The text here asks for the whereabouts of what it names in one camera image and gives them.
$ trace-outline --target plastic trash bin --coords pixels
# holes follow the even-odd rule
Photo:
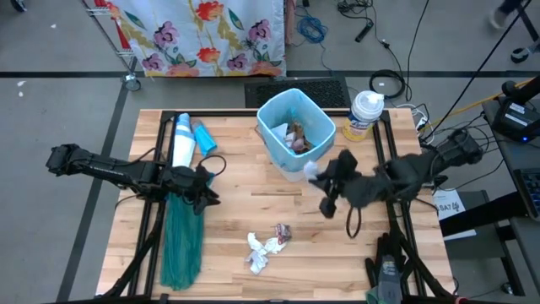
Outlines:
[[[288,179],[286,172],[302,171],[308,160],[318,160],[334,144],[336,125],[313,100],[298,89],[275,95],[259,109],[256,118],[273,164]],[[284,139],[272,132],[272,128],[293,122],[302,126],[305,138],[313,144],[311,150],[301,155],[288,148]]]

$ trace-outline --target white label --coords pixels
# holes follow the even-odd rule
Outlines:
[[[527,126],[526,122],[523,122],[521,119],[515,118],[515,117],[513,117],[512,115],[510,115],[508,113],[505,114],[505,117],[510,119],[510,120],[513,120],[514,122],[517,122],[517,123],[519,123],[519,124],[521,124],[521,125],[523,125],[525,127]]]
[[[518,106],[517,104],[513,103],[513,104],[510,105],[510,109],[512,109],[514,111],[518,111],[521,114],[525,114],[525,108],[523,106]]]
[[[457,194],[456,190],[437,190],[437,192],[435,192],[433,195],[433,202],[439,210],[439,220],[443,220],[449,216],[453,216],[454,214],[465,211],[463,202],[459,198],[459,194]],[[476,236],[476,231],[464,231],[451,236],[445,236],[444,239],[445,241],[449,241],[468,236]]]

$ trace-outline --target gray floor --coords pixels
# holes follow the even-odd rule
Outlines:
[[[9,1],[0,2],[0,74],[2,72],[99,72],[122,71],[92,21],[77,1],[26,0],[29,11],[15,13]],[[311,0],[310,13],[329,27],[323,42],[327,48],[324,62],[336,70],[370,71],[396,68],[390,54],[376,43],[371,31],[361,44],[354,37],[363,21],[345,19],[335,9],[336,0]],[[485,24],[484,16],[498,0],[432,1],[418,33],[412,71],[474,71],[498,40]],[[391,43],[403,66],[414,28],[424,6],[416,0],[375,0],[377,31]],[[540,3],[528,9],[532,22],[540,29]],[[107,18],[100,19],[114,34]],[[302,42],[296,36],[297,43]],[[510,52],[530,44],[531,37],[518,21],[484,70],[540,71],[540,60],[533,57],[515,65]],[[307,43],[289,47],[290,71],[324,70],[322,49]],[[18,87],[17,83],[26,83]],[[460,106],[483,99],[500,90],[507,79],[476,79]],[[138,110],[141,108],[224,108],[244,106],[243,84],[260,79],[141,79],[143,89],[129,93],[112,146],[113,157],[126,158]],[[426,103],[433,118],[441,117],[457,98],[468,79],[411,78],[415,104]],[[347,78],[348,85],[366,90],[367,78]],[[389,80],[382,90],[392,90]],[[0,302],[40,303],[55,301],[68,263],[79,221],[86,204],[91,179],[85,176],[55,178],[44,164],[50,147],[77,143],[100,151],[109,127],[121,85],[109,79],[0,79],[3,102],[0,103],[0,152],[3,170],[3,212],[0,215]],[[394,101],[403,103],[400,98]],[[451,126],[474,118],[480,108],[452,117]],[[498,152],[486,155],[473,170],[450,169],[447,187],[491,171],[500,161]],[[464,190],[486,189],[491,198],[514,190],[505,167],[493,175],[471,183]],[[105,246],[111,228],[118,190],[104,184],[94,212],[88,240],[73,282],[71,299],[90,298],[95,293]],[[496,291],[478,299],[538,303],[527,269],[516,244],[512,255],[523,274],[526,297],[506,296]],[[451,261],[460,282],[459,293],[474,296],[496,288],[506,281],[499,260]]]

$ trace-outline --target butcher block tabletop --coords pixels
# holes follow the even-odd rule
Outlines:
[[[411,111],[388,111],[398,154],[420,153]],[[161,112],[140,111],[130,160],[155,146]],[[221,204],[208,207],[204,212],[201,273],[189,289],[173,291],[159,284],[163,250],[161,237],[152,297],[157,299],[162,293],[167,293],[171,300],[364,300],[365,292],[370,288],[365,259],[375,257],[377,237],[389,231],[385,204],[372,203],[362,209],[361,231],[355,239],[350,239],[345,232],[348,203],[340,198],[334,218],[325,219],[319,211],[324,193],[306,181],[292,183],[281,176],[266,155],[255,116],[199,118],[218,144],[215,154],[227,160],[226,170],[214,179],[211,186],[219,194]],[[329,160],[337,158],[342,149],[349,149],[358,160],[357,171],[372,175],[372,169],[378,164],[373,136],[369,135],[359,143],[348,141],[342,134],[345,118],[332,117],[332,120],[337,127],[335,144],[317,161],[320,168],[325,168]],[[383,128],[381,124],[381,137],[389,159]],[[144,159],[152,160],[152,157],[149,154]],[[196,148],[192,164],[202,158]],[[221,170],[223,161],[212,158],[204,165],[209,171],[217,172]],[[131,191],[122,191],[119,199],[130,195]],[[429,193],[421,193],[418,197],[432,202]],[[116,209],[96,294],[109,290],[131,262],[143,205],[142,200],[132,198]],[[149,231],[156,211],[157,204],[154,205]],[[356,217],[353,218],[352,230],[356,225]],[[411,218],[419,256],[435,278],[452,291],[452,273],[435,210],[413,202]],[[277,223],[290,225],[293,238],[278,254],[268,254],[267,267],[259,275],[254,275],[246,262],[251,253],[247,234],[255,232],[257,239],[264,243],[275,236],[274,226]],[[147,261],[148,257],[141,267],[138,294],[143,292]],[[412,275],[409,285],[415,294]]]

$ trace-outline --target floral fabric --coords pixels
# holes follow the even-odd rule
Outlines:
[[[108,0],[147,76],[285,75],[283,0]]]

